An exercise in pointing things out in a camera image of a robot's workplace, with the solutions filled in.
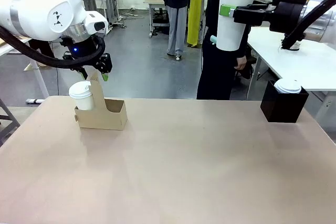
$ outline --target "gray floor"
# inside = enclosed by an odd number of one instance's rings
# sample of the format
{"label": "gray floor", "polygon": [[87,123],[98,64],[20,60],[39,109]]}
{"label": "gray floor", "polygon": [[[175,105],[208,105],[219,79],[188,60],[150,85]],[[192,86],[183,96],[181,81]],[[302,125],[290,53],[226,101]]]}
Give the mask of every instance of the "gray floor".
{"label": "gray floor", "polygon": [[[126,29],[116,27],[106,41],[106,52],[112,57],[113,69],[108,82],[102,82],[107,97],[195,99],[201,74],[201,51],[185,48],[183,60],[166,59],[168,36],[159,33],[149,38],[148,11],[139,12],[144,19],[126,20]],[[56,57],[65,49],[53,44]],[[0,57],[0,97],[7,106],[26,106],[27,98],[42,98],[33,72],[23,72],[29,59],[23,55]],[[42,70],[50,95],[68,95],[68,88],[81,77],[76,72],[54,68]],[[266,83],[273,79],[266,73],[256,85],[254,100],[261,100]],[[238,82],[232,91],[232,100],[245,100],[248,80]],[[306,109],[314,116],[321,102],[310,95]],[[321,126],[336,139],[336,106],[332,106]]]}

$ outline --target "table surface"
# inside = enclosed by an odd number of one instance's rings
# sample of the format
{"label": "table surface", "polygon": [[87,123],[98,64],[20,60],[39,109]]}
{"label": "table surface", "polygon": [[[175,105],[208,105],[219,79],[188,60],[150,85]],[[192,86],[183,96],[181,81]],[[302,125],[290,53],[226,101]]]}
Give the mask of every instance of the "table surface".
{"label": "table surface", "polygon": [[336,91],[336,51],[323,43],[303,40],[299,51],[280,48],[284,35],[254,27],[248,43],[280,78],[300,82],[307,91]]}
{"label": "table surface", "polygon": [[[21,41],[23,43],[26,43],[28,41],[30,41],[30,38],[24,38],[21,39]],[[10,46],[9,44],[4,44],[2,46],[0,46],[0,56],[7,54],[8,52],[12,51],[14,48],[12,46]]]}
{"label": "table surface", "polygon": [[259,105],[130,99],[108,131],[49,97],[0,148],[0,222],[334,224],[335,145]]}
{"label": "table surface", "polygon": [[163,0],[145,0],[144,3],[145,4],[163,4],[164,5]]}

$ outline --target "gray pants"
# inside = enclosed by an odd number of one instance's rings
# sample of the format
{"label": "gray pants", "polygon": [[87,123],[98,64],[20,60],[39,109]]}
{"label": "gray pants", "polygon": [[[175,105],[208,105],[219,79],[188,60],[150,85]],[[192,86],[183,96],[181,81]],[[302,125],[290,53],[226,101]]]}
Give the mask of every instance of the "gray pants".
{"label": "gray pants", "polygon": [[169,42],[167,54],[182,55],[185,39],[185,28],[187,22],[187,7],[180,9],[167,6],[169,15]]}

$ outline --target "white cup lid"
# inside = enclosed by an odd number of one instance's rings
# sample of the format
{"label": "white cup lid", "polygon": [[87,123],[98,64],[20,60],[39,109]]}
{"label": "white cup lid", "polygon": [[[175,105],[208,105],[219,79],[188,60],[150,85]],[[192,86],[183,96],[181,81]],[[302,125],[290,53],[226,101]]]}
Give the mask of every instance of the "white cup lid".
{"label": "white cup lid", "polygon": [[291,79],[280,79],[274,84],[274,87],[280,93],[297,94],[301,92],[301,85],[297,81]]}
{"label": "white cup lid", "polygon": [[84,99],[92,95],[89,90],[90,81],[79,81],[73,84],[69,89],[69,96],[74,99]]}

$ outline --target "cable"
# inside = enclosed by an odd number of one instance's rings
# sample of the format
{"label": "cable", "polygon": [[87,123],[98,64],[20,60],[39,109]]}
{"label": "cable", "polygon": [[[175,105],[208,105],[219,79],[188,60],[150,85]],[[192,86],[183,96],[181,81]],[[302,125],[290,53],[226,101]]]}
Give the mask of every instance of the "cable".
{"label": "cable", "polygon": [[263,77],[264,74],[266,74],[266,73],[268,72],[268,69],[269,69],[269,68],[267,68],[267,70],[266,70],[264,73],[262,73],[259,77],[257,77],[257,81],[258,81],[261,77]]}
{"label": "cable", "polygon": [[336,4],[336,0],[323,0],[310,13],[308,13],[302,21],[294,28],[294,30],[282,41],[282,48],[290,49],[294,43],[301,38],[303,32],[325,12]]}
{"label": "cable", "polygon": [[57,95],[59,95],[58,68],[56,68],[56,74],[57,74]]}
{"label": "cable", "polygon": [[98,48],[97,51],[95,51],[93,54],[75,60],[59,60],[45,56],[33,50],[2,26],[0,26],[0,38],[29,58],[54,68],[68,69],[82,67],[87,65],[87,63],[89,63],[91,60],[100,57],[105,51],[104,40],[98,36],[94,36],[93,39],[98,44]]}

